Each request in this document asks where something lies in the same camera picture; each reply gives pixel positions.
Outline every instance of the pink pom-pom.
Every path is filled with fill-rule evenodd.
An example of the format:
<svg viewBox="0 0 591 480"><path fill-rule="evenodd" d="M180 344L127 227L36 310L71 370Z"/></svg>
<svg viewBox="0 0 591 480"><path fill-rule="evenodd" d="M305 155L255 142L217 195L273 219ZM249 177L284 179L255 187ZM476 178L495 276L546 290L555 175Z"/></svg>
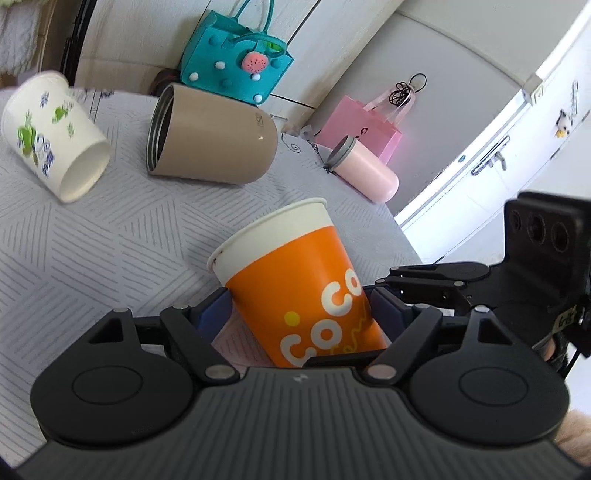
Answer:
<svg viewBox="0 0 591 480"><path fill-rule="evenodd" d="M269 59L260 52L250 51L242 60L242 70L248 73L261 73L269 65Z"/></svg>

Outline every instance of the bed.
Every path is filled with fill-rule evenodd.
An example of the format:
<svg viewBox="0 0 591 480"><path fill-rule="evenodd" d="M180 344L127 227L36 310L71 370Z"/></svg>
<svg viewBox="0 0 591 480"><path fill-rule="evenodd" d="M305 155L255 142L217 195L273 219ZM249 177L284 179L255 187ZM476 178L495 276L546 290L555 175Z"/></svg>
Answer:
<svg viewBox="0 0 591 480"><path fill-rule="evenodd" d="M0 91L0 114L10 93ZM326 173L305 140L280 134L269 172L243 187L150 177L157 99L74 95L113 146L103 177L78 202L59 203L0 138L0 456L12 465L44 443L28 396L52 360L112 308L141 316L203 300L220 286L205 268L213 250L281 206L326 198L363 284L419 263L386 206ZM214 345L238 368L269 364L236 313Z"/></svg>

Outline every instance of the green cartoon print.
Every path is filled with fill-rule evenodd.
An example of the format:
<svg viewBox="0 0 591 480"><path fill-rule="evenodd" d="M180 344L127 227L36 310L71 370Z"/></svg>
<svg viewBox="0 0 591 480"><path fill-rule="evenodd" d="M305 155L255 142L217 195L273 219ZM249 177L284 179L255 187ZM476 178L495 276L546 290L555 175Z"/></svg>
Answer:
<svg viewBox="0 0 591 480"><path fill-rule="evenodd" d="M56 108L56 112L53 115L53 118L51 119L51 122L56 124L58 123L62 118L65 118L68 116L68 113L70 113L70 110L72 110L72 107L74 107L74 104L72 102L66 103L64 102L64 104L62 106L59 106Z"/></svg>
<svg viewBox="0 0 591 480"><path fill-rule="evenodd" d="M18 128L18 148L22 148L22 153L29 158L33 154L33 162L39 165L37 153L35 152L35 138L37 137L37 130L31 125L31 112L25 115L25 124Z"/></svg>

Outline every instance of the tan thermos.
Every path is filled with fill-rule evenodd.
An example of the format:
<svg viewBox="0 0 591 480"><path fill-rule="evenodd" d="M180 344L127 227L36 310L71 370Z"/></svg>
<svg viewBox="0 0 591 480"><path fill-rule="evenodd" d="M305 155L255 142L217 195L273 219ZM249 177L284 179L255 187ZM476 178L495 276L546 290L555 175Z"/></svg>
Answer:
<svg viewBox="0 0 591 480"><path fill-rule="evenodd" d="M262 110L173 83L156 105L146 163L152 175L242 184L261 178L276 150Z"/></svg>

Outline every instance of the cabinet handle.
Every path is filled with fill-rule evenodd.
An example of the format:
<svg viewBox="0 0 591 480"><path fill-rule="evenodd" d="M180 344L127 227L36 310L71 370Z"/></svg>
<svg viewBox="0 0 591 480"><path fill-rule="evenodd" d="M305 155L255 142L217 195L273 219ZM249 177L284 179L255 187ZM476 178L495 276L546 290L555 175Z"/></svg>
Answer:
<svg viewBox="0 0 591 480"><path fill-rule="evenodd" d="M507 162L505 161L505 157L501 154L501 150L503 150L503 148L505 148L510 141L511 137L507 135L505 138L503 138L503 140L497 142L486 153L486 155L482 157L480 162L478 162L478 165L476 165L476 167L474 167L474 169L472 170L471 174L474 176L478 175L482 170L486 168L487 165L490 168L492 168L496 161L501 162L501 167L503 168L503 171L507 170Z"/></svg>

